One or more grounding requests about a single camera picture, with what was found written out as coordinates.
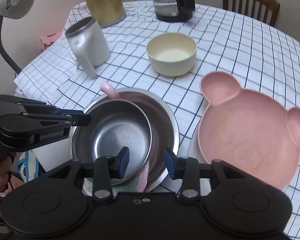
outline stainless steel bowl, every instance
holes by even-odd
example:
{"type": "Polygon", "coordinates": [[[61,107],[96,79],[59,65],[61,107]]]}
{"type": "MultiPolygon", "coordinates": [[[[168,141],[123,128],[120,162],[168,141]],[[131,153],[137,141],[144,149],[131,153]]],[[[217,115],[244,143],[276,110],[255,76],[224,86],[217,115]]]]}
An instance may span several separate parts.
{"type": "MultiPolygon", "coordinates": [[[[139,106],[145,112],[151,125],[152,144],[148,158],[150,167],[145,189],[148,192],[158,186],[168,174],[164,165],[164,149],[170,147],[175,154],[178,153],[179,128],[177,120],[169,106],[161,98],[149,91],[137,88],[122,88],[116,91],[123,99],[139,106]]],[[[108,96],[103,95],[92,104],[98,104],[106,100],[109,100],[108,96]]],[[[74,158],[71,147],[69,153],[70,157],[74,158]]]]}
{"type": "Polygon", "coordinates": [[[90,163],[102,156],[117,155],[122,147],[128,147],[130,159],[125,176],[111,182],[117,185],[136,176],[148,159],[152,143],[145,113],[134,103],[121,99],[94,102],[85,112],[90,114],[91,123],[73,129],[72,158],[90,163]]]}

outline chair backrest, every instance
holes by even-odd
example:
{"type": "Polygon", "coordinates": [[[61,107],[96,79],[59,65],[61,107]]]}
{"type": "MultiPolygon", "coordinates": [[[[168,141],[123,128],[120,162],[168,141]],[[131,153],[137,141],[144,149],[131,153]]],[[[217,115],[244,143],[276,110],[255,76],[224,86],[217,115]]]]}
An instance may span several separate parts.
{"type": "MultiPolygon", "coordinates": [[[[272,16],[271,16],[269,25],[274,26],[274,23],[275,23],[275,21],[277,19],[278,12],[279,12],[279,9],[280,9],[280,3],[277,0],[253,0],[253,2],[252,2],[252,8],[251,8],[251,14],[250,14],[250,17],[252,17],[252,18],[254,18],[254,16],[255,16],[256,1],[259,3],[259,8],[258,8],[258,13],[257,13],[256,19],[260,20],[261,11],[262,11],[262,5],[265,4],[265,10],[263,12],[264,16],[263,16],[263,20],[262,20],[265,23],[266,20],[267,20],[268,12],[269,12],[268,11],[269,6],[273,7],[273,9],[272,9],[272,16]]],[[[225,10],[229,9],[228,8],[228,2],[229,2],[229,0],[223,0],[223,8],[225,10]]],[[[232,0],[232,8],[231,8],[231,10],[234,12],[235,8],[236,8],[236,0],[232,0]]],[[[248,15],[248,10],[250,10],[250,8],[249,8],[249,0],[246,0],[246,2],[245,2],[245,8],[244,8],[244,15],[248,15]]],[[[239,0],[238,13],[241,14],[241,12],[242,12],[242,0],[239,0]]]]}

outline round table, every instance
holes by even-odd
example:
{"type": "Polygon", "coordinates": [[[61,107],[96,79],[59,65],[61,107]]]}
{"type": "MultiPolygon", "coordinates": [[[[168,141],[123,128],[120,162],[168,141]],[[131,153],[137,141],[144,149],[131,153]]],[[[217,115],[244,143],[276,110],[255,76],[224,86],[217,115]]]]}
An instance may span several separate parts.
{"type": "MultiPolygon", "coordinates": [[[[103,29],[111,55],[96,68],[96,78],[88,78],[80,68],[75,71],[74,56],[63,35],[18,76],[20,89],[29,98],[43,96],[49,103],[67,109],[84,109],[102,94],[99,86],[104,81],[116,88],[151,91],[170,106],[178,121],[178,156],[188,155],[190,139],[204,109],[199,81],[211,71],[231,73],[243,87],[263,92],[286,108],[300,107],[300,43],[285,33],[250,17],[205,5],[196,5],[193,17],[186,23],[157,20],[152,1],[127,2],[124,6],[127,17],[103,29]],[[188,74],[165,77],[151,68],[146,44],[164,32],[184,33],[196,41],[196,64],[188,74]],[[67,75],[62,76],[65,81],[57,76],[60,69],[67,75]],[[40,78],[33,74],[37,71],[42,74],[40,78]],[[42,81],[42,76],[50,86],[42,81]]],[[[88,15],[85,3],[77,5],[71,10],[65,29],[88,15]]],[[[202,194],[207,194],[207,180],[201,185],[202,194]]],[[[180,186],[180,180],[166,178],[155,191],[178,192],[180,186]]],[[[300,239],[300,165],[284,191],[293,204],[285,233],[300,239]]]]}

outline hand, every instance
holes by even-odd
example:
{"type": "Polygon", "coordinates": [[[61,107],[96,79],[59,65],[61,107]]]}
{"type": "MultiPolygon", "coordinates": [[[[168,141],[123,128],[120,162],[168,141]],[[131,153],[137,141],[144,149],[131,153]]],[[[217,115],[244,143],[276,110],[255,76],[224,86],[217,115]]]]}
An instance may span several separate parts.
{"type": "Polygon", "coordinates": [[[11,156],[16,157],[17,153],[10,152],[6,159],[0,162],[0,192],[4,191],[8,183],[9,171],[12,165],[11,156]]]}

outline white mug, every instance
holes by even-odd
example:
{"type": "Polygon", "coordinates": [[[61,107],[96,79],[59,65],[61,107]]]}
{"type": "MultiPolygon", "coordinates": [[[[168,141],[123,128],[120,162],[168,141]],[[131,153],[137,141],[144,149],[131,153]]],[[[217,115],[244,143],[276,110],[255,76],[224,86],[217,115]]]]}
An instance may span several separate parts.
{"type": "Polygon", "coordinates": [[[110,51],[102,30],[93,17],[86,17],[66,31],[66,38],[79,65],[89,77],[94,77],[94,67],[109,58],[110,51]]]}

